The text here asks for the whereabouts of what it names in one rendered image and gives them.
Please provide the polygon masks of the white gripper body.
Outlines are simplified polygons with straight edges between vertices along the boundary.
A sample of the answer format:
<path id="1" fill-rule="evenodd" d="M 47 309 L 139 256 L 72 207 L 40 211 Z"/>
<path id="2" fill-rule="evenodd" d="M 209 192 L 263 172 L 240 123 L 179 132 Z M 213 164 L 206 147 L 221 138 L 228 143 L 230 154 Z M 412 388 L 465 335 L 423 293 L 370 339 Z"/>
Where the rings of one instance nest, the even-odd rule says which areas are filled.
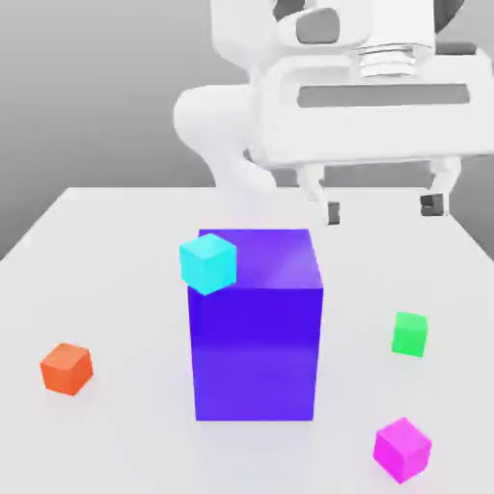
<path id="1" fill-rule="evenodd" d="M 405 78 L 362 78 L 343 56 L 291 56 L 254 88 L 250 152 L 268 169 L 494 154 L 482 51 L 433 56 Z"/>

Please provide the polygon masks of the small green cube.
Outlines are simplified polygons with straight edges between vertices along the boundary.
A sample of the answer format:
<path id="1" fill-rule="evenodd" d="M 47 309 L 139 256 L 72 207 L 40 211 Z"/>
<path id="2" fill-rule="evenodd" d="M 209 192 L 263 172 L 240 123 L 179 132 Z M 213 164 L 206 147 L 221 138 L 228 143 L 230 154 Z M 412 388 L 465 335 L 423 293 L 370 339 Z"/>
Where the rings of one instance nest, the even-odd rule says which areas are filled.
<path id="1" fill-rule="evenodd" d="M 427 317 L 397 312 L 392 342 L 392 351 L 422 358 L 425 353 L 428 322 Z"/>

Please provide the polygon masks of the small magenta cube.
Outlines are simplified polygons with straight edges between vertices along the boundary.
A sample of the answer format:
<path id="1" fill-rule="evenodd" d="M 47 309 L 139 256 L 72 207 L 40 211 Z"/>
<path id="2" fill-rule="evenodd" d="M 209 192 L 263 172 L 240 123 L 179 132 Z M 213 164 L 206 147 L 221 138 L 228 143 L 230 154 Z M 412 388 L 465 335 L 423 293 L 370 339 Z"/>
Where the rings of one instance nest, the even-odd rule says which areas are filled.
<path id="1" fill-rule="evenodd" d="M 427 466 L 432 442 L 408 419 L 400 418 L 376 432 L 372 456 L 398 483 Z"/>

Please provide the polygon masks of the large blue box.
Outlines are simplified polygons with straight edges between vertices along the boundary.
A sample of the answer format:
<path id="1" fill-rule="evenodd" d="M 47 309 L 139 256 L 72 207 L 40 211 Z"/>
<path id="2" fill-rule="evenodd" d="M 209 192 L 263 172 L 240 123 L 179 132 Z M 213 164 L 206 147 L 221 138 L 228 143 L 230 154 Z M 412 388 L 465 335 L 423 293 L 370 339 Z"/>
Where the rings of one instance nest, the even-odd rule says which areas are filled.
<path id="1" fill-rule="evenodd" d="M 236 246 L 237 278 L 188 291 L 197 420 L 311 420 L 323 283 L 310 232 L 213 234 Z"/>

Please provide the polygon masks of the small orange cube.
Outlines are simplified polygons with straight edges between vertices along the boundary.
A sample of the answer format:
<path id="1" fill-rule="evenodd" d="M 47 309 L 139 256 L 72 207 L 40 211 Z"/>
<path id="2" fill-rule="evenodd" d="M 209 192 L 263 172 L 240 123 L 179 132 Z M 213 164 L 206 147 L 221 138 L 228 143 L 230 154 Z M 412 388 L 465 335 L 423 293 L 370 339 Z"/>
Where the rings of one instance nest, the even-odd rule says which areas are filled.
<path id="1" fill-rule="evenodd" d="M 88 348 L 59 343 L 40 363 L 45 388 L 75 396 L 94 375 Z"/>

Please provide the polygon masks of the small cyan cube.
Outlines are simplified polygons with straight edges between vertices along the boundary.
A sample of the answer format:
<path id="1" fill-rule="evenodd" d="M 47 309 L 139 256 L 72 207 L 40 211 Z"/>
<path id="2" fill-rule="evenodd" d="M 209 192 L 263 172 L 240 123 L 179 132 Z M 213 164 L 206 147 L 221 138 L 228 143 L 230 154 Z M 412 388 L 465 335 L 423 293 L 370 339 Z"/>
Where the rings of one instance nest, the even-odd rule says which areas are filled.
<path id="1" fill-rule="evenodd" d="M 214 233 L 179 246 L 181 279 L 202 295 L 236 283 L 237 249 Z"/>

